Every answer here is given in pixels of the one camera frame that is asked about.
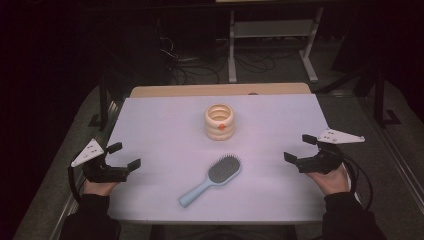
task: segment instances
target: brush bristles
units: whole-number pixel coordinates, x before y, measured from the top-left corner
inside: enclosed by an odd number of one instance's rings
[[[209,169],[209,179],[214,183],[223,183],[240,169],[240,160],[233,154],[222,156]]]

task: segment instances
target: white tabletop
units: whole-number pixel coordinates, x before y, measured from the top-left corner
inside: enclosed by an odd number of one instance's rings
[[[207,107],[224,103],[235,112],[235,134],[213,141],[205,133]],[[192,96],[126,99],[109,144],[111,166],[141,158],[141,167],[119,184],[109,214],[148,223],[287,224],[321,221],[323,194],[284,161],[283,152],[313,156],[327,123],[313,94]],[[187,208],[178,198],[202,183],[222,155],[237,155],[242,169],[227,185],[211,187]]]

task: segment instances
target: cylindrical container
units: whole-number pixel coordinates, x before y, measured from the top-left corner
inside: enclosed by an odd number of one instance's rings
[[[234,134],[234,112],[225,104],[210,106],[205,111],[206,134],[216,141],[224,141]]]

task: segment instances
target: person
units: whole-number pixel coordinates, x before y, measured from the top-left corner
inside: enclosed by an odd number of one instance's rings
[[[307,173],[324,193],[324,240],[384,240],[374,214],[362,208],[350,192],[346,170],[342,165],[328,174]],[[67,217],[60,240],[119,239],[120,225],[107,215],[109,195],[118,183],[92,183],[86,180],[78,211]]]

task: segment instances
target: black sleeve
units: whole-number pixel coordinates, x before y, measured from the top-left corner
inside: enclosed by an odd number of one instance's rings
[[[69,215],[62,227],[60,240],[116,240],[121,225],[107,215],[109,196],[82,195],[78,211]]]
[[[327,208],[322,226],[324,240],[386,239],[374,214],[363,210],[352,193],[335,193],[324,199]]]

